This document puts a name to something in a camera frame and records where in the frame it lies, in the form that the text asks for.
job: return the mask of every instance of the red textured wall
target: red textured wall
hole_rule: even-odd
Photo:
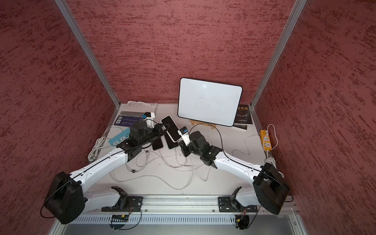
[[[310,235],[376,234],[375,10],[309,0],[256,106]]]
[[[53,0],[1,1],[0,41],[0,233],[44,235],[52,177],[87,163],[114,104]]]
[[[121,102],[177,102],[182,77],[250,102],[295,0],[67,0]]]

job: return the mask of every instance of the power strip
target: power strip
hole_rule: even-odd
[[[263,148],[265,151],[270,151],[271,150],[271,142],[269,138],[269,133],[266,133],[266,130],[261,130],[260,131],[260,136],[261,136],[261,142],[263,144]]]
[[[108,141],[108,143],[112,146],[116,146],[118,144],[120,144],[123,140],[125,140],[126,138],[129,137],[129,134],[130,134],[130,129],[127,128],[125,131],[123,131],[122,133],[118,134],[117,136],[115,136],[114,138],[110,139]]]

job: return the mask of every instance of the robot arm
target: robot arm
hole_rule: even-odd
[[[243,211],[248,205],[262,205],[271,213],[279,214],[290,187],[273,165],[265,163],[261,166],[235,158],[222,149],[209,145],[199,131],[188,134],[188,137],[188,130],[183,127],[179,133],[183,137],[179,145],[185,157],[191,153],[199,155],[205,165],[228,171],[253,186],[238,188],[233,193],[233,207]]]
[[[168,127],[168,124],[156,124],[154,128],[149,128],[145,121],[135,122],[130,128],[129,138],[106,156],[70,174],[57,174],[44,206],[62,224],[70,223],[82,212],[97,208],[122,211],[127,206],[127,194],[121,188],[111,187],[106,191],[90,193],[87,190],[104,175],[137,156],[143,145],[163,136]],[[268,211],[279,214],[290,188],[273,165],[265,163],[260,166],[232,157],[222,149],[209,145],[199,131],[189,134],[184,127],[179,132],[184,135],[183,141],[178,144],[185,157],[191,153],[199,155],[206,165],[228,171],[253,186],[237,188],[233,193],[232,204],[238,211],[243,211],[248,205],[262,205]]]

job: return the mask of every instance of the whiteboard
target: whiteboard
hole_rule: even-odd
[[[241,86],[182,78],[177,115],[232,126],[242,90]]]

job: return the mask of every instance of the phone screen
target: phone screen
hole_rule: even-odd
[[[153,150],[157,150],[157,149],[163,148],[162,139],[161,138],[156,139],[154,141],[154,143],[152,144],[152,147],[153,147]]]
[[[177,132],[179,129],[178,127],[176,126],[174,120],[172,120],[172,118],[170,116],[167,116],[165,118],[163,118],[161,120],[161,122],[163,124],[170,124],[170,127],[168,128],[167,132],[169,133],[169,135],[171,136],[172,138],[172,141],[176,142],[178,141],[181,136],[179,135],[179,133]]]
[[[173,142],[171,140],[170,136],[167,133],[164,135],[164,137],[166,138],[166,143],[167,143],[167,146],[168,146],[169,149],[173,149],[173,148],[176,148],[177,146],[179,146],[177,144],[177,142]]]

